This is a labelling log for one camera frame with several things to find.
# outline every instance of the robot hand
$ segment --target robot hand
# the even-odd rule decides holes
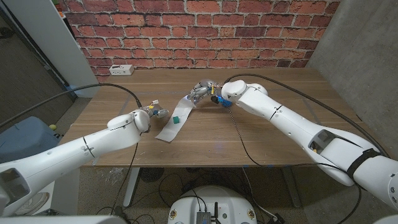
[[[213,80],[204,79],[193,87],[191,92],[188,94],[188,99],[193,98],[193,103],[196,105],[208,95],[221,95],[222,84],[215,83]]]

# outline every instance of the white cloth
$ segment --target white cloth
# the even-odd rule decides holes
[[[183,97],[175,107],[169,122],[163,127],[163,130],[155,138],[167,142],[173,141],[184,123],[187,121],[188,115],[191,113],[191,110],[194,106],[195,105],[192,103],[192,101],[188,100],[187,96]],[[174,124],[173,117],[175,116],[178,116],[180,120],[178,124]]]

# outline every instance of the black strap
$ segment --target black strap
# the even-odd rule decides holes
[[[363,154],[359,156],[348,168],[347,174],[351,179],[354,179],[354,173],[356,169],[366,161],[366,159],[381,156],[380,152],[376,152],[374,149],[368,149],[363,151]]]

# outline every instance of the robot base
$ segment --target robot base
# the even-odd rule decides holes
[[[240,194],[226,187],[216,185],[206,185],[193,189],[196,194],[201,197],[207,206],[207,212],[211,216],[215,214],[215,203],[218,203],[218,221],[221,224],[256,224],[256,214],[252,205]],[[199,224],[210,224],[203,221],[205,215],[205,205],[195,197],[194,191],[190,190],[183,194],[184,197],[174,202],[170,209],[168,224],[194,224],[198,223],[197,213],[199,212],[199,204],[201,207],[202,217]]]

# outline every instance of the brick wall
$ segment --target brick wall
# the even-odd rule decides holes
[[[61,0],[97,76],[137,68],[304,67],[340,0]]]

